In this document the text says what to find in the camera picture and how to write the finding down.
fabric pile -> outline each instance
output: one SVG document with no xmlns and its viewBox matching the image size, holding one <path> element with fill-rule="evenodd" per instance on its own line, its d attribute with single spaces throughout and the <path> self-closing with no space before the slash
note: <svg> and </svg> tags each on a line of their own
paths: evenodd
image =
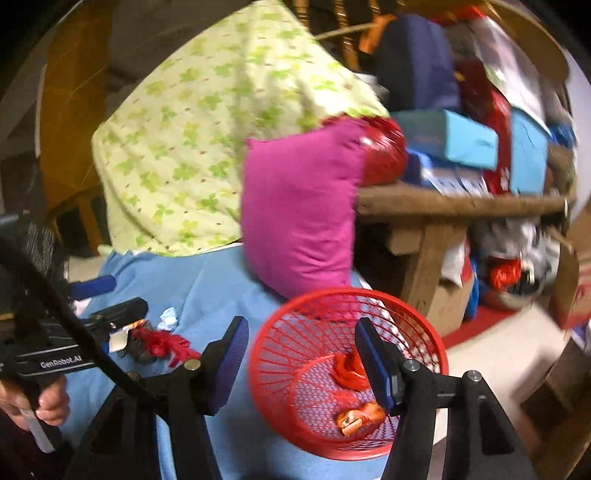
<svg viewBox="0 0 591 480">
<path fill-rule="evenodd" d="M 341 113 L 387 116 L 281 1 L 221 20 L 94 134 L 114 249 L 182 256 L 239 239 L 244 140 L 307 132 Z"/>
</svg>

blue bedsheet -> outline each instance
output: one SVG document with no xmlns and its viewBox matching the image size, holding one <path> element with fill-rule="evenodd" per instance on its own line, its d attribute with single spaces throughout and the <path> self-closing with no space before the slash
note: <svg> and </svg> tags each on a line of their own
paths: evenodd
<svg viewBox="0 0 591 480">
<path fill-rule="evenodd" d="M 183 258 L 148 253 L 112 254 L 101 274 L 114 275 L 117 288 L 94 298 L 86 312 L 142 297 L 150 307 L 147 319 L 156 325 L 160 314 L 174 307 L 180 320 L 175 333 L 190 340 L 191 347 L 198 351 L 203 351 L 211 340 L 221 338 L 236 315 L 248 319 L 249 344 L 252 345 L 262 324 L 284 302 L 250 275 L 244 266 L 242 247 Z M 354 275 L 352 278 L 353 283 L 359 285 Z M 248 355 L 249 350 L 228 404 L 216 417 L 207 417 L 213 448 L 225 480 L 372 480 L 381 476 L 386 457 L 363 462 L 327 460 L 300 450 L 271 430 L 250 395 L 246 376 Z M 136 370 L 143 376 L 169 370 L 165 360 L 142 366 L 130 357 L 114 358 L 125 371 Z M 112 387 L 112 382 L 98 369 L 69 375 L 72 413 L 63 431 L 75 445 Z M 173 480 L 176 476 L 170 437 L 166 424 L 160 419 L 158 442 L 162 477 Z"/>
</svg>

dark blue cloth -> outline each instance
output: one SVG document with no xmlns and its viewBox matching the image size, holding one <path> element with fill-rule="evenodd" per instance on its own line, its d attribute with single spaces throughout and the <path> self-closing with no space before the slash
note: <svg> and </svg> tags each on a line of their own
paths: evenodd
<svg viewBox="0 0 591 480">
<path fill-rule="evenodd" d="M 550 136 L 555 143 L 562 147 L 573 149 L 577 144 L 577 139 L 574 135 L 574 130 L 568 124 L 554 124 L 549 125 Z"/>
<path fill-rule="evenodd" d="M 150 308 L 147 319 L 156 325 L 160 314 L 174 307 L 179 318 L 175 333 L 190 340 L 198 351 L 221 338 L 233 317 L 242 315 L 249 322 L 251 346 L 262 324 L 285 300 L 250 275 L 242 252 L 242 247 L 233 247 L 183 258 L 112 254 L 100 274 L 113 275 L 117 288 L 93 299 L 85 313 L 142 297 Z M 355 276 L 353 283 L 359 285 Z M 327 460 L 300 450 L 271 430 L 252 401 L 246 378 L 248 355 L 249 349 L 227 405 L 216 417 L 207 417 L 225 480 L 373 480 L 381 476 L 386 457 L 363 462 Z M 116 362 L 125 371 L 136 370 L 145 377 L 169 370 L 164 360 L 146 366 L 135 364 L 129 357 L 116 358 Z M 68 375 L 72 413 L 63 431 L 75 445 L 112 387 L 98 369 Z M 170 437 L 162 420 L 158 423 L 158 442 L 162 478 L 175 479 Z"/>
<path fill-rule="evenodd" d="M 376 77 L 389 90 L 390 112 L 460 110 L 451 48 L 441 26 L 419 15 L 390 22 L 375 53 Z"/>
</svg>

wooden chair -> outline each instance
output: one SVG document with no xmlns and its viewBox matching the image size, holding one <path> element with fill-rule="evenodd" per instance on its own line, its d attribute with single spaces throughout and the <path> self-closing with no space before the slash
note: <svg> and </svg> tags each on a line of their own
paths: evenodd
<svg viewBox="0 0 591 480">
<path fill-rule="evenodd" d="M 339 28 L 316 35 L 316 39 L 322 42 L 341 37 L 345 65 L 351 70 L 359 70 L 359 57 L 351 35 L 370 29 L 373 23 L 349 25 L 343 0 L 333 1 Z M 371 17 L 375 20 L 382 14 L 379 0 L 367 2 Z M 474 3 L 474 0 L 395 0 L 395 12 L 415 13 L 432 18 Z M 298 19 L 309 28 L 310 0 L 293 0 L 293 6 Z M 537 70 L 550 80 L 556 89 L 564 86 L 569 75 L 568 62 L 558 42 L 535 18 L 503 0 L 482 0 L 479 8 L 517 42 Z"/>
<path fill-rule="evenodd" d="M 92 135 L 105 120 L 108 38 L 116 0 L 87 0 L 56 28 L 40 87 L 40 168 L 47 223 L 78 209 L 91 249 L 104 243 L 94 198 L 102 186 L 92 159 Z"/>
</svg>

red mesh basket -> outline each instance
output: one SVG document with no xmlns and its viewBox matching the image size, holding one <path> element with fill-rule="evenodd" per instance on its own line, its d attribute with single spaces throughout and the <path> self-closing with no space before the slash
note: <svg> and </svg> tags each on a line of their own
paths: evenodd
<svg viewBox="0 0 591 480">
<path fill-rule="evenodd" d="M 263 325 L 250 354 L 255 404 L 271 426 L 307 452 L 334 460 L 365 460 L 390 451 L 397 417 L 344 437 L 335 416 L 374 400 L 339 386 L 330 373 L 336 353 L 355 346 L 355 323 L 369 317 L 384 340 L 432 371 L 448 373 L 443 342 L 418 312 L 383 292 L 333 288 L 286 303 Z"/>
</svg>

